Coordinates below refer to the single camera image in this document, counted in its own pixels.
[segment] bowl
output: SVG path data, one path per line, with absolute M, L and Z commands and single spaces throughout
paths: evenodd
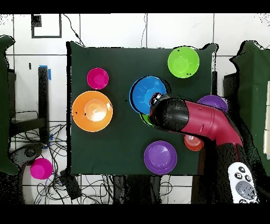
M 200 151 L 204 147 L 204 142 L 192 135 L 185 135 L 185 145 L 192 151 Z
M 167 89 L 161 79 L 155 76 L 145 76 L 138 79 L 130 88 L 129 103 L 136 112 L 149 114 L 150 99 L 153 94 L 166 94 Z
M 102 68 L 94 68 L 87 74 L 87 83 L 93 89 L 103 89 L 108 82 L 109 76 Z
M 87 132 L 104 129 L 112 119 L 112 104 L 107 96 L 97 91 L 80 94 L 72 105 L 74 122 Z
M 177 163 L 175 148 L 165 141 L 153 142 L 144 152 L 144 163 L 152 173 L 158 175 L 169 173 Z
M 30 166 L 31 176 L 39 180 L 48 179 L 52 175 L 52 172 L 52 163 L 45 158 L 37 158 Z
M 147 124 L 148 126 L 153 127 L 153 124 L 151 124 L 151 123 L 148 121 L 148 116 L 149 116 L 149 114 L 142 114 L 142 113 L 140 113 L 140 117 L 141 117 L 142 121 L 143 121 L 145 124 Z
M 216 107 L 216 108 L 221 109 L 225 112 L 228 111 L 227 102 L 222 97 L 219 97 L 219 96 L 207 95 L 205 97 L 200 98 L 197 102 L 199 104 L 204 104 L 207 106 Z
M 170 53 L 168 67 L 174 76 L 178 78 L 189 78 L 199 68 L 199 56 L 192 48 L 181 46 Z

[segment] button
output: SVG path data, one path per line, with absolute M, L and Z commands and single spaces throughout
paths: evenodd
M 239 168 L 239 171 L 241 172 L 241 173 L 245 173 L 246 171 L 245 171 L 245 168 L 243 168 L 242 166 L 240 166 Z
M 235 189 L 242 198 L 252 200 L 256 196 L 254 187 L 246 181 L 240 181 L 237 183 Z
M 246 179 L 247 182 L 251 181 L 251 178 L 248 175 L 245 175 L 245 179 Z
M 240 173 L 235 173 L 234 176 L 239 180 L 242 179 L 242 174 Z
M 244 199 L 241 199 L 241 200 L 239 201 L 239 203 L 241 203 L 241 204 L 247 204 L 247 201 L 244 200 Z

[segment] blue bowl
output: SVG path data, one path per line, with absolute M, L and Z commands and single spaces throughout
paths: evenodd
M 129 91 L 129 103 L 138 113 L 150 114 L 150 99 L 156 93 L 166 94 L 165 84 L 155 76 L 137 80 Z

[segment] dark green table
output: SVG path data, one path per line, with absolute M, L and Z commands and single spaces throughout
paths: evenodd
M 143 154 L 157 140 L 172 144 L 177 152 L 177 165 L 170 174 L 196 175 L 199 152 L 190 151 L 184 136 L 162 132 L 147 126 L 129 104 L 132 84 L 143 76 L 155 75 L 167 80 L 172 93 L 197 101 L 211 92 L 211 62 L 215 44 L 196 50 L 200 66 L 195 75 L 180 79 L 168 70 L 167 60 L 173 49 L 83 48 L 71 47 L 71 104 L 78 95 L 93 90 L 86 75 L 96 67 L 109 75 L 108 85 L 100 90 L 112 103 L 113 116 L 103 130 L 90 133 L 71 121 L 71 173 L 81 174 L 146 174 Z

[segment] white floor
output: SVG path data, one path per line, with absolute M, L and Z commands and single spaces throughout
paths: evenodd
M 222 81 L 226 74 L 236 71 L 229 58 L 236 55 L 241 43 L 245 40 L 256 40 L 263 47 L 270 45 L 269 14 L 67 14 L 72 28 L 80 36 L 86 46 L 122 46 L 125 48 L 173 48 L 191 45 L 202 48 L 207 43 L 217 43 L 216 71 L 218 72 L 218 94 L 223 95 Z M 57 14 L 42 14 L 42 27 L 35 28 L 36 35 L 57 35 L 59 27 Z M 30 15 L 0 15 L 0 35 L 9 35 L 15 44 L 6 51 L 9 67 L 15 69 L 16 111 L 38 110 L 37 68 L 47 65 L 51 69 L 49 80 L 50 126 L 66 123 L 66 41 L 76 41 L 69 20 L 62 15 L 62 38 L 32 39 Z M 17 119 L 35 118 L 35 113 L 17 114 Z M 66 133 L 61 131 L 60 137 L 65 144 Z M 25 144 L 13 138 L 11 150 Z M 43 156 L 51 160 L 48 150 Z M 66 157 L 56 156 L 59 169 L 66 167 Z M 78 178 L 79 185 L 86 195 L 100 194 L 100 183 L 89 187 L 100 180 L 99 175 L 83 175 Z M 162 181 L 170 181 L 160 188 L 163 203 L 190 203 L 192 176 L 164 176 Z M 31 178 L 29 167 L 26 168 L 23 180 L 25 201 L 33 204 L 42 190 L 39 181 Z M 83 196 L 72 201 L 73 204 L 93 203 Z M 48 200 L 46 204 L 62 204 L 61 200 Z

